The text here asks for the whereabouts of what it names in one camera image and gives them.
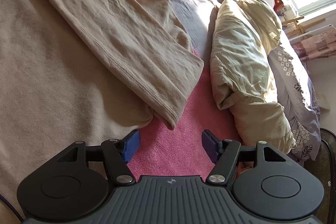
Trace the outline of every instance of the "stitched seam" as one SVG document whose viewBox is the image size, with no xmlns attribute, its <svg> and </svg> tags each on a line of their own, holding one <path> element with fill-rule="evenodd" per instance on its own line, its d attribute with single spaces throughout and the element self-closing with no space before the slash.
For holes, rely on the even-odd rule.
<svg viewBox="0 0 336 224">
<path fill-rule="evenodd" d="M 132 79 L 135 83 L 137 83 L 152 99 L 154 99 L 160 106 L 162 106 L 174 119 L 174 121 L 178 122 L 178 117 L 175 112 L 161 99 L 159 98 L 152 90 L 150 90 L 141 80 L 139 80 L 133 73 L 131 73 L 127 68 L 125 68 L 122 64 L 120 64 L 111 54 L 106 50 L 106 48 L 97 40 L 95 39 L 85 27 L 78 23 L 77 19 L 67 10 L 64 6 L 58 1 L 54 0 L 59 4 L 59 6 L 66 12 L 73 20 L 74 23 L 82 29 L 82 31 L 91 39 L 91 41 L 100 48 L 105 56 L 112 61 L 119 69 L 121 69 L 130 79 Z"/>
</svg>

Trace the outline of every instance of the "pink curtain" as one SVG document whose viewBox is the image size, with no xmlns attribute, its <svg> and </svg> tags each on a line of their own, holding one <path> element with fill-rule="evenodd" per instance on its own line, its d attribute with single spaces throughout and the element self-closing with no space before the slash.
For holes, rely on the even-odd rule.
<svg viewBox="0 0 336 224">
<path fill-rule="evenodd" d="M 292 47 L 301 61 L 336 57 L 336 29 L 296 42 Z"/>
</svg>

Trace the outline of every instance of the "blue gripper pad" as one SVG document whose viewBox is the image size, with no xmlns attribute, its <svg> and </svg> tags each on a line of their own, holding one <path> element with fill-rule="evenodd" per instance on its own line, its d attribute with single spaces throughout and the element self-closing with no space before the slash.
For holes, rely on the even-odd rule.
<svg viewBox="0 0 336 224">
<path fill-rule="evenodd" d="M 126 139 L 124 152 L 121 153 L 121 156 L 124 162 L 129 163 L 140 146 L 139 130 L 133 130 L 126 136 Z"/>
<path fill-rule="evenodd" d="M 220 158 L 221 153 L 218 152 L 217 140 L 212 138 L 209 130 L 204 130 L 202 132 L 202 146 L 208 154 L 210 160 L 215 164 Z"/>
</svg>

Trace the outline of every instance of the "silver bolt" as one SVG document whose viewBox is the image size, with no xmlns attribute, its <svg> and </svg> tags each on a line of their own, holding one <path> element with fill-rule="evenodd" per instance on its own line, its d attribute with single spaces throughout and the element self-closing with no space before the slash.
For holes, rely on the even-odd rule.
<svg viewBox="0 0 336 224">
<path fill-rule="evenodd" d="M 222 183 L 225 181 L 225 177 L 222 175 L 211 175 L 209 176 L 209 180 L 213 183 Z"/>
<path fill-rule="evenodd" d="M 130 183 L 133 181 L 133 178 L 130 175 L 119 175 L 117 181 L 119 183 Z"/>
</svg>

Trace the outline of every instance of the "red fabric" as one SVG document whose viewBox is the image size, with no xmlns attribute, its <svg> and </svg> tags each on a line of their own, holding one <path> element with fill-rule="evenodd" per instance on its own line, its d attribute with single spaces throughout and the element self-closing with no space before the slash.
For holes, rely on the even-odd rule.
<svg viewBox="0 0 336 224">
<path fill-rule="evenodd" d="M 218 110 L 212 98 L 210 73 L 206 69 L 175 130 L 168 130 L 157 118 L 140 129 L 141 145 L 128 167 L 137 179 L 140 175 L 206 178 L 214 164 L 202 147 L 204 129 L 210 129 L 219 139 L 240 140 L 232 114 L 228 109 Z"/>
</svg>

